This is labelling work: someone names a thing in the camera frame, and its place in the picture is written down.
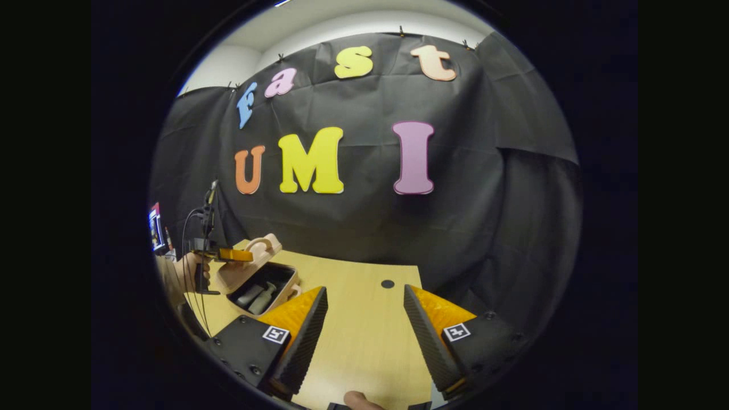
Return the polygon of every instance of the screen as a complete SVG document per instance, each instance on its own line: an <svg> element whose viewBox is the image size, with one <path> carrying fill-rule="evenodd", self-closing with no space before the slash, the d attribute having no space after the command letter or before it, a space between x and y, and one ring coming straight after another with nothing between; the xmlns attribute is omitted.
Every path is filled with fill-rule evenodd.
<svg viewBox="0 0 729 410"><path fill-rule="evenodd" d="M160 203L157 202L149 212L149 233L152 235L152 251L158 251L165 247L164 232L160 220Z"/></svg>

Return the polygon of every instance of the table surface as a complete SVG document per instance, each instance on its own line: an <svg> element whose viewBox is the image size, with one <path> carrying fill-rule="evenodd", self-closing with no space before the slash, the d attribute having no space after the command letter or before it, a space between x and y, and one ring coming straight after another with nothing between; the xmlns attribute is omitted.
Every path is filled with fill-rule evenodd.
<svg viewBox="0 0 729 410"><path fill-rule="evenodd" d="M243 249L247 242L234 247ZM417 266L352 263L286 250L271 261L294 266L303 292L327 287L327 317L293 402L326 410L330 402L344 403L344 393L349 390L363 392L388 410L406 410L431 400L432 379L402 307L404 285L421 286ZM211 263L211 274L220 266L222 263ZM394 282L392 288L381 286L386 279ZM216 290L213 283L211 290ZM195 295L197 303L193 295L186 294L202 322L201 295ZM205 312L213 335L239 315L224 295L206 295Z"/></svg>

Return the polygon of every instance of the foam letter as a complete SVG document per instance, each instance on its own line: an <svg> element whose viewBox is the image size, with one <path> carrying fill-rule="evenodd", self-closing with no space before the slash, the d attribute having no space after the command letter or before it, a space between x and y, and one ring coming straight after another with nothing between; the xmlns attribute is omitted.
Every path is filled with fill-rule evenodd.
<svg viewBox="0 0 729 410"><path fill-rule="evenodd" d="M294 182L294 173L301 184L301 189L306 192L314 170L316 170L316 180L312 184L314 192L344 192L344 184L339 180L337 166L337 148L343 135L342 128L322 128L316 133L308 153L304 151L298 135L282 136L278 141L278 146L281 148L281 164L284 167L281 192L296 192L298 186Z"/></svg>
<svg viewBox="0 0 729 410"><path fill-rule="evenodd" d="M372 60L367 57L372 55L369 47L345 48L337 54L337 63L334 67L334 74L339 78L361 77L372 71Z"/></svg>
<svg viewBox="0 0 729 410"><path fill-rule="evenodd" d="M451 81L456 78L456 72L451 69L444 69L440 62L441 58L449 59L451 56L445 51L438 51L434 45L424 45L410 51L410 54L420 58L420 68L423 74L438 81Z"/></svg>
<svg viewBox="0 0 729 410"><path fill-rule="evenodd" d="M433 126L418 121L395 123L392 130L400 138L400 179L395 192L400 195L425 194L433 191L428 179L428 138Z"/></svg>
<svg viewBox="0 0 729 410"><path fill-rule="evenodd" d="M271 84L266 88L264 95L266 98L271 98L276 94L280 96L291 91L294 87L294 76L296 75L296 69L285 69L281 70L273 76Z"/></svg>
<svg viewBox="0 0 729 410"><path fill-rule="evenodd" d="M266 147L258 145L253 147L251 155L253 156L253 178L250 182L246 181L246 158L248 150L238 151L235 154L235 186L238 191L244 195L250 195L258 190L261 185L261 154L266 151Z"/></svg>
<svg viewBox="0 0 729 410"><path fill-rule="evenodd" d="M253 91L258 86L257 83L252 83L248 90L246 90L245 93L243 93L243 96L241 97L241 100L238 101L238 113L241 115L241 124L239 125L239 128L243 128L244 125L248 122L248 119L253 114L253 111L250 110L250 107L253 106Z"/></svg>

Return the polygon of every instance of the black wire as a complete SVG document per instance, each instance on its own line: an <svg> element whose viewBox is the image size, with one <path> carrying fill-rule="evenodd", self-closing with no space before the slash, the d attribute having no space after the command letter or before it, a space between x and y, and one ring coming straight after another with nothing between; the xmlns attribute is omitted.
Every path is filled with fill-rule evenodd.
<svg viewBox="0 0 729 410"><path fill-rule="evenodd" d="M207 198L208 198L208 197L209 197L210 195L213 195L213 201L215 201L215 188L214 188L214 187L213 187L213 188L211 188L211 189L210 189L210 190L209 190L209 191L208 191L208 192L207 192L207 193L205 194L205 200L206 200L206 201L207 201ZM215 209L215 207L213 206L213 204L212 204L212 201L211 201L211 203L210 203L210 204L208 204L208 206L210 206L210 207L211 207L211 215L210 215L210 218L211 218L211 219L213 219L213 218L215 218L215 214L213 213L212 209ZM208 249L208 235L206 234L206 232L203 232L203 234L205 234L205 237L203 238L203 250L206 250L206 249ZM202 260L202 261L201 261L200 263L203 263L203 264L205 263L205 252L203 252L203 260ZM206 279L205 279L205 269L204 269L204 266L202 267L202 270L203 270L203 274L202 274L202 275L200 275L200 282L202 282L203 280L206 280ZM202 302L203 302L203 321L205 322L205 327L206 327L206 329L208 330L208 334L209 334L210 336L213 336L213 333L211 333L211 331L210 331L210 328L208 327L208 315L207 315L207 313L205 312L205 295L203 295L203 294L200 294L200 299L201 299L201 300L202 300Z"/></svg>
<svg viewBox="0 0 729 410"><path fill-rule="evenodd" d="M208 238L207 236L203 239L203 249L208 249ZM200 281L202 282L205 279L205 252L203 252L203 259L200 262L200 269L202 270L203 274L200 275ZM210 328L208 327L208 315L205 313L205 295L200 294L200 299L203 301L203 320L205 321L205 328L208 330L208 334L210 336L213 336L213 333L210 332Z"/></svg>
<svg viewBox="0 0 729 410"><path fill-rule="evenodd" d="M187 258L186 258L187 253L184 250L184 246L185 246L185 243L186 243L185 242L185 231L187 230L187 221L190 220L190 217L192 216L192 214L194 214L196 212L199 213L200 210L199 209L193 209L192 211L190 211L190 213L187 214L187 217L184 220L184 225L182 226L182 276L183 276L182 277L182 281L184 282L184 291L185 291L185 293L189 293L189 290L187 289L187 278L188 278L188 275L192 276L192 274L190 273L190 265L187 262ZM192 287L193 289L195 289L195 281L193 280L192 277L190 277L190 287ZM197 294L195 292L192 292L192 298L195 299L195 305L198 308L198 312L201 312L202 310L200 309L200 304L198 304L198 296L197 296Z"/></svg>

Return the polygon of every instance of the white wall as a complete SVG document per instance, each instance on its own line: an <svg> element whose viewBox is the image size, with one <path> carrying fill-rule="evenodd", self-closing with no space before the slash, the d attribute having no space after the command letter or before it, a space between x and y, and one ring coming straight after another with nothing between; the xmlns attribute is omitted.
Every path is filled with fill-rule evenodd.
<svg viewBox="0 0 729 410"><path fill-rule="evenodd" d="M228 82L231 82L230 86L233 87L237 82L246 81L258 71L256 65L260 58L261 52L251 48L219 45L205 57L179 93L215 85L225 87Z"/></svg>
<svg viewBox="0 0 729 410"><path fill-rule="evenodd" d="M471 47L493 32L490 30L487 33L479 33L452 20L415 12L356 13L324 21L281 40L262 54L255 71L258 72L276 62L279 53L289 55L320 42L354 34L397 33L400 26L405 33L426 34L458 43L465 39Z"/></svg>

